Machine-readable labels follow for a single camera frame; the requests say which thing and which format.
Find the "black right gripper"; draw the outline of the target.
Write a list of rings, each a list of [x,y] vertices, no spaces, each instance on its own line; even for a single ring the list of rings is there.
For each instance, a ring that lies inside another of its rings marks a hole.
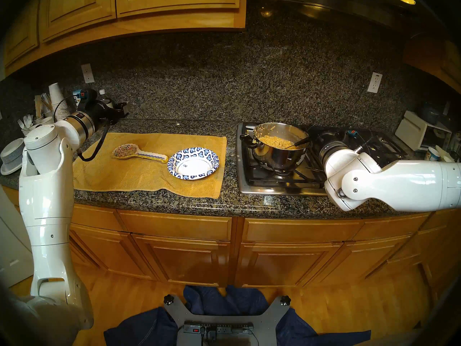
[[[340,130],[319,130],[312,135],[312,150],[314,153],[320,153],[325,146],[342,146],[343,134]]]

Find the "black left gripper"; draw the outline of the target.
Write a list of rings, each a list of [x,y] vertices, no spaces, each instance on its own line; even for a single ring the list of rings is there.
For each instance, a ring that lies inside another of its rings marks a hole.
[[[127,117],[130,111],[130,101],[116,104],[116,109],[107,106],[102,101],[94,100],[88,103],[88,115],[95,127],[101,127],[105,123],[115,124],[119,117]]]

